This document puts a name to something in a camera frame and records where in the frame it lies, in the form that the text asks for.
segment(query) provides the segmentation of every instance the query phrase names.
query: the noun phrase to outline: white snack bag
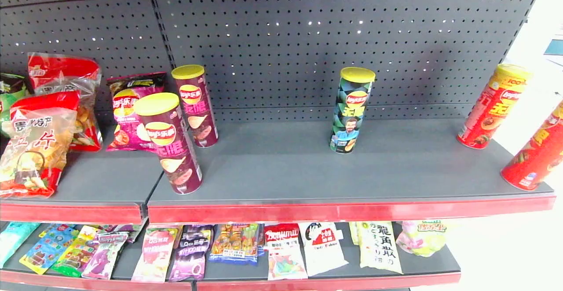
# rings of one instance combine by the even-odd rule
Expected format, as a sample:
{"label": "white snack bag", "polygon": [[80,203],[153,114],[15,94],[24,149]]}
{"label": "white snack bag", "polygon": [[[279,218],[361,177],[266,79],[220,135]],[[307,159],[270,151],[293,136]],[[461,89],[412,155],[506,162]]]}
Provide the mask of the white snack bag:
{"label": "white snack bag", "polygon": [[331,222],[299,223],[309,277],[347,265]]}

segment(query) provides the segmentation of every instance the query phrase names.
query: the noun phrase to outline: chip bag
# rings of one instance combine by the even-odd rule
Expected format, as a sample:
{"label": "chip bag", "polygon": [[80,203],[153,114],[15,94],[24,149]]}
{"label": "chip bag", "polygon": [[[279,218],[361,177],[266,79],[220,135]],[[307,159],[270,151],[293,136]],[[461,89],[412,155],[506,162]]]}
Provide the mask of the chip bag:
{"label": "chip bag", "polygon": [[145,125],[133,111],[140,98],[164,91],[166,73],[145,73],[107,79],[113,97],[113,117],[117,122],[114,140],[107,151],[146,150],[156,152]]}
{"label": "chip bag", "polygon": [[0,159],[0,197],[55,193],[72,142],[78,101],[78,91],[70,91],[12,105],[15,134]]}
{"label": "chip bag", "polygon": [[98,151],[102,135],[94,116],[96,91],[100,87],[100,66],[88,58],[28,53],[29,78],[36,95],[80,91],[80,107],[72,132],[71,150]]}

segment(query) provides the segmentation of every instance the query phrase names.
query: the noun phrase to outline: shelf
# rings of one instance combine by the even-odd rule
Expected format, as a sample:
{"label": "shelf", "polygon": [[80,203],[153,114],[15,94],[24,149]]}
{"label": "shelf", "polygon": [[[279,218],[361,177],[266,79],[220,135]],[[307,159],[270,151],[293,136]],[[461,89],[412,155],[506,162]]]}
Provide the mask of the shelf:
{"label": "shelf", "polygon": [[463,119],[375,120],[353,153],[328,147],[330,123],[223,123],[219,143],[198,149],[201,188],[175,194],[162,177],[151,223],[362,221],[477,217],[551,209],[546,184],[506,183],[511,155],[456,140]]}
{"label": "shelf", "polygon": [[[112,140],[113,127],[104,142]],[[0,219],[20,222],[140,224],[141,210],[162,174],[144,151],[68,153],[57,192],[49,198],[2,199]]]}

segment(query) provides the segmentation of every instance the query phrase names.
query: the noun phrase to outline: red snack bag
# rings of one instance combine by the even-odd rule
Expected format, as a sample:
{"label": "red snack bag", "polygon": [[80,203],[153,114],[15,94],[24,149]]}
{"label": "red snack bag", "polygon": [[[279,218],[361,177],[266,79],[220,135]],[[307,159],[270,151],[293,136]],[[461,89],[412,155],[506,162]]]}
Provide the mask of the red snack bag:
{"label": "red snack bag", "polygon": [[94,116],[96,91],[100,87],[100,66],[92,59],[28,53],[29,78],[36,95],[61,91],[80,91],[80,107],[72,127],[71,150],[98,151],[102,135]]}
{"label": "red snack bag", "polygon": [[0,159],[0,197],[55,193],[79,100],[79,91],[69,91],[20,99],[12,105],[15,134]]}

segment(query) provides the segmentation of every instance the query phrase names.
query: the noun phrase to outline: gray metal panel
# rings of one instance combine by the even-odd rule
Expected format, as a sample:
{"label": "gray metal panel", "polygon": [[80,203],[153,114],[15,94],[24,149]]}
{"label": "gray metal panel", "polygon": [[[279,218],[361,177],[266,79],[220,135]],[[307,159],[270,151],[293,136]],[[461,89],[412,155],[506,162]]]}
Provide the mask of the gray metal panel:
{"label": "gray metal panel", "polygon": [[149,206],[452,201],[553,192],[545,184],[533,193],[509,185],[499,171],[512,156],[494,142],[484,150],[461,145],[456,134],[462,124],[366,121],[354,152],[338,155],[328,147],[327,121],[223,123],[219,143],[196,151],[201,188],[177,195],[163,178]]}

